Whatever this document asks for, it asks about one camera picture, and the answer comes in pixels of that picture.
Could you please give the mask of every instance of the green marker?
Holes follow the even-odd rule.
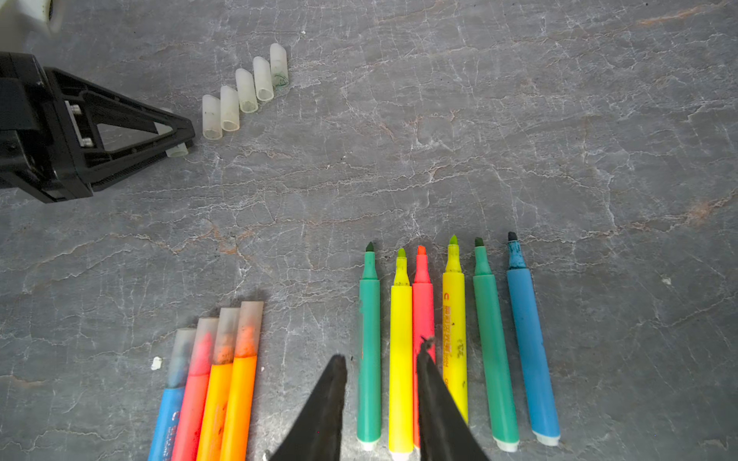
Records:
[[[364,274],[359,281],[362,314],[362,357],[359,362],[359,420],[356,436],[371,451],[382,434],[382,363],[379,347],[379,278],[374,266],[374,245],[364,253]]]
[[[474,240],[477,267],[474,270],[474,296],[477,300],[479,335],[482,338],[484,377],[487,381],[489,419],[492,436],[503,451],[517,451],[520,436],[517,431],[515,402],[512,398],[510,366],[507,361],[497,282],[487,261],[487,248],[481,238]]]

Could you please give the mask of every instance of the marker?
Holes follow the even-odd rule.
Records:
[[[396,268],[390,301],[390,454],[404,461],[413,452],[413,288],[402,248]]]
[[[205,408],[207,382],[210,380],[210,367],[213,365],[213,344],[217,330],[217,317],[197,321],[195,345],[190,359],[190,372],[187,374],[187,386],[184,388],[172,461],[195,461],[197,458],[202,412]]]
[[[449,259],[444,272],[444,383],[468,424],[465,296],[458,239],[454,235],[449,242]]]
[[[263,310],[263,301],[243,301],[241,303],[221,461],[244,461],[246,459]]]
[[[510,366],[505,348],[503,319],[497,297],[497,281],[487,260],[487,248],[481,238],[474,240],[477,266],[474,270],[474,296],[477,300],[479,336],[482,339],[484,377],[487,381],[487,401],[492,436],[502,451],[517,451],[520,436],[517,431],[515,401],[512,397]]]
[[[418,354],[426,339],[435,335],[433,316],[433,284],[428,274],[428,255],[424,246],[418,247],[413,283],[413,444],[420,448],[418,425]],[[435,347],[428,349],[435,363]]]
[[[531,427],[543,445],[557,446],[561,430],[554,403],[554,390],[551,388],[546,351],[543,348],[536,294],[533,290],[531,271],[525,267],[523,251],[520,249],[515,232],[508,233],[508,249],[510,251],[508,287],[517,331],[517,346],[520,349],[520,364],[523,366]]]
[[[359,360],[359,419],[356,436],[365,451],[374,450],[382,434],[382,363],[379,349],[379,278],[374,266],[374,245],[364,253],[364,274],[359,281],[362,315],[362,356]]]
[[[238,328],[240,310],[239,308],[221,309],[218,334],[215,335],[213,366],[210,368],[205,410],[202,415],[197,461],[219,461],[221,458],[221,443],[223,442],[228,395],[233,373],[235,334]]]
[[[195,343],[194,328],[180,328],[174,336],[174,348],[167,372],[167,383],[159,406],[154,438],[148,451],[148,461],[169,461],[172,459],[174,437],[179,425],[179,411],[185,396],[187,370],[190,368],[190,355]]]

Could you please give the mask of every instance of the white debris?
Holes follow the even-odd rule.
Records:
[[[162,367],[163,358],[157,356],[151,361],[151,371],[156,371]]]

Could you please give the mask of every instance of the gray marble surface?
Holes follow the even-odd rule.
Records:
[[[429,246],[440,288],[455,233],[467,274],[473,237],[490,245],[507,327],[517,454],[490,432],[467,277],[469,424],[491,459],[735,460],[737,11],[74,1],[62,33],[29,50],[198,129],[200,97],[273,41],[292,81],[240,131],[198,137],[188,157],[93,198],[0,191],[0,458],[145,459],[165,378],[152,359],[176,328],[260,297],[248,455],[260,460],[330,356],[357,350],[366,243],[379,249],[386,389],[393,254]],[[559,448],[530,430],[508,230],[534,273]],[[380,447],[359,452],[348,363],[342,457],[388,460],[386,406]]]

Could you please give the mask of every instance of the yellow marker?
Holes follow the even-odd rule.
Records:
[[[461,416],[468,424],[466,302],[459,245],[455,235],[449,242],[449,259],[444,272],[444,382]]]
[[[210,368],[205,410],[202,414],[197,461],[220,461],[221,459],[221,443],[228,408],[235,335],[240,311],[239,308],[221,309],[213,348],[213,366]]]
[[[403,461],[413,452],[413,289],[405,250],[397,256],[390,305],[390,454]]]

